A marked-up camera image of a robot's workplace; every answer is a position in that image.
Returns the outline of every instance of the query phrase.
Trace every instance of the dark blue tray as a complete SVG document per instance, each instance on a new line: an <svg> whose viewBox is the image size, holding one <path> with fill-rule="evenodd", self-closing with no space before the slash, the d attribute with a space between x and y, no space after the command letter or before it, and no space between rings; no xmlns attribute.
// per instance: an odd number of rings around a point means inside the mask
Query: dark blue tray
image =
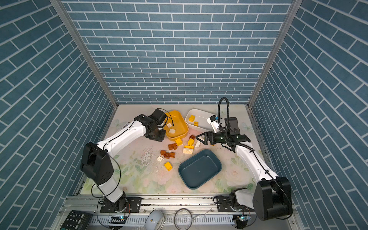
<svg viewBox="0 0 368 230"><path fill-rule="evenodd" d="M179 175L190 189L197 189L221 171L222 165L217 156L204 149L184 161L179 166Z"/></svg>

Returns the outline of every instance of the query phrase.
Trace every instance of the blue brick wall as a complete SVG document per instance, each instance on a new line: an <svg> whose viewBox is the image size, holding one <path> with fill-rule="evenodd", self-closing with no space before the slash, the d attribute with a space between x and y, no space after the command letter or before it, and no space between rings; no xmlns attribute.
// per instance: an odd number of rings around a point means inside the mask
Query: blue brick wall
<svg viewBox="0 0 368 230"><path fill-rule="evenodd" d="M63 3L120 104L244 104L291 0Z"/></svg>
<svg viewBox="0 0 368 230"><path fill-rule="evenodd" d="M48 0L0 1L0 229L51 226L112 110Z"/></svg>
<svg viewBox="0 0 368 230"><path fill-rule="evenodd" d="M308 229L368 229L368 4L303 0L254 104Z"/></svg>

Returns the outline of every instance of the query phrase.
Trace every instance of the aluminum corner post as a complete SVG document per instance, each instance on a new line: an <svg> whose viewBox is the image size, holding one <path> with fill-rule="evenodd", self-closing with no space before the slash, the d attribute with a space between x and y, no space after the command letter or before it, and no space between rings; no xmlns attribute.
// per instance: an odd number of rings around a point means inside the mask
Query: aluminum corner post
<svg viewBox="0 0 368 230"><path fill-rule="evenodd" d="M79 51L82 53L84 59L86 60L88 66L91 68L92 72L94 73L95 77L97 78L98 82L100 83L103 91L106 93L107 97L113 104L114 108L118 107L118 102L116 101L114 95L110 91L108 85L106 84L105 79L98 69L95 61L93 60L91 54L89 53L87 46L85 45L84 41L82 40L77 28L75 27L71 17L69 16L68 12L66 11L63 3L61 0L50 0L52 6L56 10L57 14L59 15L60 19L64 23L66 29L70 33L71 37L73 38L74 42L76 43Z"/></svg>
<svg viewBox="0 0 368 230"><path fill-rule="evenodd" d="M249 108L251 108L253 106L253 104L254 104L257 96L258 96L258 93L261 90L261 87L262 87L263 83L266 80L267 74L270 71L270 68L273 64L273 61L276 58L277 53L279 52L279 49L282 45L282 42L284 41L284 38L286 37L286 34L287 34L287 32L290 28L291 23L294 20L294 17L295 17L295 15L296 15L299 7L300 7L301 2L302 2L302 0L293 0L291 6L289 8L289 11L287 12L285 21L281 26L280 32L279 32L279 34L276 38L275 43L273 44L270 55L268 56L266 64L265 64L265 66L264 66L264 68L263 68L263 70L262 70L262 72L259 76L259 79L258 79L258 81L255 85L255 88L253 90L251 98L249 99L249 102L248 102L248 107Z"/></svg>

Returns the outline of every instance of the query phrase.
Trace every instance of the white tray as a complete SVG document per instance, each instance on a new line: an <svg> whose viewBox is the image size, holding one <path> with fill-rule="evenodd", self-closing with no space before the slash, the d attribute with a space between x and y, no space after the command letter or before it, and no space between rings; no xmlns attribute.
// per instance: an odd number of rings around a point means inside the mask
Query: white tray
<svg viewBox="0 0 368 230"><path fill-rule="evenodd" d="M190 116L195 116L194 121L198 122L198 126L194 125L194 122L190 122L189 118ZM191 109L187 116L185 117L185 122L188 124L188 126L194 130L198 130L198 131L202 131L202 132L207 132L207 131L211 131L213 130L213 128L211 127L211 125L207 122L207 118L209 118L210 116L212 116L214 114L212 113L208 113L199 109Z"/></svg>

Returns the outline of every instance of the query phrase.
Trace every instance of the yellow tray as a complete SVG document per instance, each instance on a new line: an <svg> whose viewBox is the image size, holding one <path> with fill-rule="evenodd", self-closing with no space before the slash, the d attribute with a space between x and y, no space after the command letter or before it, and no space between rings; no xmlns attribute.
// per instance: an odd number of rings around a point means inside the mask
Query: yellow tray
<svg viewBox="0 0 368 230"><path fill-rule="evenodd" d="M174 126L171 126L170 128L167 127L167 124L170 123L172 125L173 123L170 119L169 113L170 113L171 117L174 120ZM181 113L179 111L173 110L173 111L170 111L169 113L165 113L166 116L169 118L167 120L167 124L164 127L164 130L166 130L167 138L171 141L175 141L178 138L183 139L188 134L188 131L189 131L188 125L186 124L183 116L181 115ZM169 130L171 128L175 129L174 134L169 133Z"/></svg>

